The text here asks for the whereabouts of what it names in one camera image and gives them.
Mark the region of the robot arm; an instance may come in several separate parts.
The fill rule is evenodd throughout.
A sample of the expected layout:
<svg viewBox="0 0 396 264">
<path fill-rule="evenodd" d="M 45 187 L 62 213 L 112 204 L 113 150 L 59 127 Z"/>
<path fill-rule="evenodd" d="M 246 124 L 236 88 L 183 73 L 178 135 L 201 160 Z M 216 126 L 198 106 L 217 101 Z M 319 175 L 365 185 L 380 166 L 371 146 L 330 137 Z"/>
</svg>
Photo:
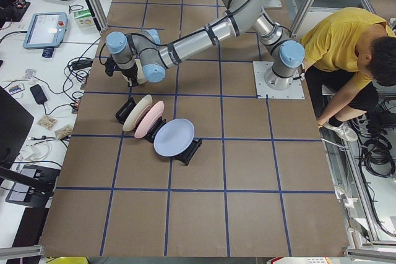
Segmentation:
<svg viewBox="0 0 396 264">
<path fill-rule="evenodd" d="M 226 8 L 223 17 L 167 44 L 160 42 L 154 29 L 130 34 L 111 32 L 105 40 L 110 53 L 104 63 L 105 73 L 112 76 L 119 71 L 134 87 L 141 70 L 146 81 L 157 83 L 165 78 L 170 67 L 252 28 L 273 57 L 272 67 L 264 75 L 265 84 L 274 90 L 286 90 L 303 62 L 304 48 L 269 17 L 262 1 L 222 0 Z"/>
</svg>

